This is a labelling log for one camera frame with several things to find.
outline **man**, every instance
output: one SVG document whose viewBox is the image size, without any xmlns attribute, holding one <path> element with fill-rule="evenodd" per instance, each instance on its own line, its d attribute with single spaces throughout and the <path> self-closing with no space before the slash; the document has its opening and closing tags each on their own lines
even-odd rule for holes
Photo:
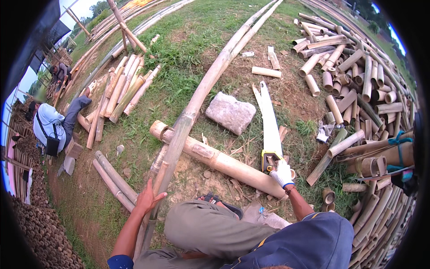
<svg viewBox="0 0 430 269">
<path fill-rule="evenodd" d="M 221 201 L 201 197 L 173 206 L 164 226 L 167 239 L 190 253 L 178 254 L 169 247 L 144 250 L 133 264 L 143 216 L 167 196 L 154 198 L 149 180 L 117 238 L 107 261 L 110 269 L 348 268 L 354 236 L 349 221 L 334 212 L 315 213 L 296 190 L 285 161 L 270 175 L 289 195 L 298 222 L 279 230 L 239 221 Z"/>
<path fill-rule="evenodd" d="M 79 111 L 91 103 L 91 99 L 88 96 L 89 89 L 87 88 L 84 95 L 70 103 L 66 117 L 46 103 L 35 105 L 33 110 L 33 131 L 45 146 L 46 152 L 49 152 L 47 148 L 48 140 L 59 140 L 56 153 L 62 151 L 69 144 Z"/>
<path fill-rule="evenodd" d="M 54 83 L 58 83 L 57 89 L 55 89 L 54 98 L 57 98 L 58 92 L 61 89 L 64 79 L 66 80 L 65 85 L 67 85 L 72 79 L 70 71 L 72 71 L 72 68 L 70 66 L 66 66 L 62 62 L 60 62 L 58 66 L 51 66 L 49 68 L 49 72 L 52 75 L 52 81 Z"/>
</svg>

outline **blue strap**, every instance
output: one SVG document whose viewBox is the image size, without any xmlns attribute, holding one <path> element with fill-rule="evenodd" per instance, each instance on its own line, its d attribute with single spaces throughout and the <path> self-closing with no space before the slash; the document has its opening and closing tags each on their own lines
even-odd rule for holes
<svg viewBox="0 0 430 269">
<path fill-rule="evenodd" d="M 399 160 L 400 160 L 400 167 L 401 168 L 404 168 L 405 166 L 403 165 L 403 157 L 402 157 L 402 150 L 400 149 L 400 144 L 402 144 L 404 142 L 413 142 L 412 138 L 409 138 L 409 137 L 399 139 L 400 136 L 404 133 L 405 133 L 405 131 L 401 130 L 397 134 L 396 138 L 388 139 L 388 144 L 390 144 L 390 145 L 396 145 L 397 144 L 398 145 L 397 149 L 399 150 Z"/>
</svg>

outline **bracelet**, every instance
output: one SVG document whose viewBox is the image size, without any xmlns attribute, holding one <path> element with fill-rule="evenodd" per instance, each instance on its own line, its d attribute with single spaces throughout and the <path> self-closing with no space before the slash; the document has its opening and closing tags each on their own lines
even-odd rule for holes
<svg viewBox="0 0 430 269">
<path fill-rule="evenodd" d="M 287 191 L 287 195 L 288 195 L 288 196 L 290 195 L 290 193 L 291 193 L 291 191 L 292 191 L 293 189 L 295 189 L 295 186 L 294 186 L 294 187 L 292 187 L 292 188 L 291 188 L 291 190 Z"/>
</svg>

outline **blue shirt sleeve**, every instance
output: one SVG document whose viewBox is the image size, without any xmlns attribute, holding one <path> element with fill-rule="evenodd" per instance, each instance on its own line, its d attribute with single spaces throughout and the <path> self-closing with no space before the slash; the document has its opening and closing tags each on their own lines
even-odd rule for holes
<svg viewBox="0 0 430 269">
<path fill-rule="evenodd" d="M 116 255 L 107 260 L 110 269 L 133 269 L 133 260 L 127 255 Z"/>
</svg>

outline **gloved hand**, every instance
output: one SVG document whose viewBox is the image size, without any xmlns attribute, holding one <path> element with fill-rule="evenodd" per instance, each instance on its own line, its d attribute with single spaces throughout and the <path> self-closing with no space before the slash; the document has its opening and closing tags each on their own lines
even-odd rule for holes
<svg viewBox="0 0 430 269">
<path fill-rule="evenodd" d="M 285 160 L 278 161 L 278 164 L 276 165 L 276 170 L 272 170 L 270 172 L 270 176 L 272 176 L 276 180 L 276 182 L 281 185 L 282 188 L 284 188 L 288 184 L 294 185 L 294 182 L 291 179 L 290 165 L 287 164 Z"/>
</svg>

